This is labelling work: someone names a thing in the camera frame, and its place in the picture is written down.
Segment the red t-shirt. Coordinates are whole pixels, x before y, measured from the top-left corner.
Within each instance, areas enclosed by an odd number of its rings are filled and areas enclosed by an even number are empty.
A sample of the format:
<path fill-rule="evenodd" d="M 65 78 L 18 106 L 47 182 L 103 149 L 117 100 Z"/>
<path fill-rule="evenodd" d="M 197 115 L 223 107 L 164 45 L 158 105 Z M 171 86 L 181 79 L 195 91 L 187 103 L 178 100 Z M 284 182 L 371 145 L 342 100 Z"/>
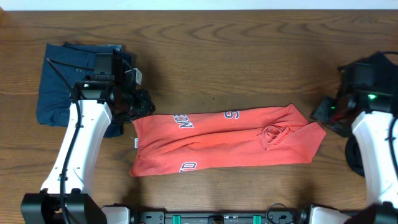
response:
<path fill-rule="evenodd" d="M 325 130 L 290 104 L 217 113 L 157 114 L 133 122 L 133 177 L 217 167 L 308 164 Z"/>

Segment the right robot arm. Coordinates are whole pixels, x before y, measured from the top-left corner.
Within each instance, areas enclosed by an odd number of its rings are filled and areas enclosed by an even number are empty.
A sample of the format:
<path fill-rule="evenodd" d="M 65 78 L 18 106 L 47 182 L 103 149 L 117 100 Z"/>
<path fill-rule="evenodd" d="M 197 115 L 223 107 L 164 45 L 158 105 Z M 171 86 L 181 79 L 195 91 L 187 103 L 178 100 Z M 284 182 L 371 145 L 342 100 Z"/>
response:
<path fill-rule="evenodd" d="M 302 212 L 299 223 L 397 223 L 397 117 L 390 111 L 361 107 L 329 96 L 322 99 L 312 118 L 347 137 L 346 160 L 366 179 L 368 207 L 345 214 L 314 205 Z"/>

